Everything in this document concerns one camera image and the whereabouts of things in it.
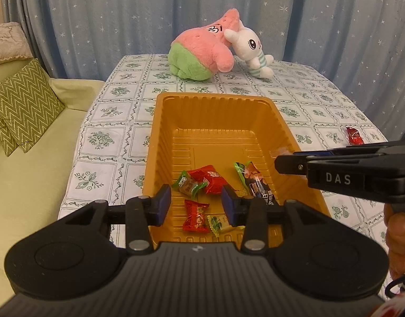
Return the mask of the right hand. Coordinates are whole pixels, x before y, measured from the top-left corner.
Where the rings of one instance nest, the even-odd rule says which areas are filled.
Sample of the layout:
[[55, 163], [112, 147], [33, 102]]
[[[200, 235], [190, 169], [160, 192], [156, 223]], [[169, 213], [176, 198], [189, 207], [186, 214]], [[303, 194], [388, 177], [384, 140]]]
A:
[[384, 218], [390, 275], [396, 280], [405, 273], [405, 213], [395, 213], [391, 204], [385, 204]]

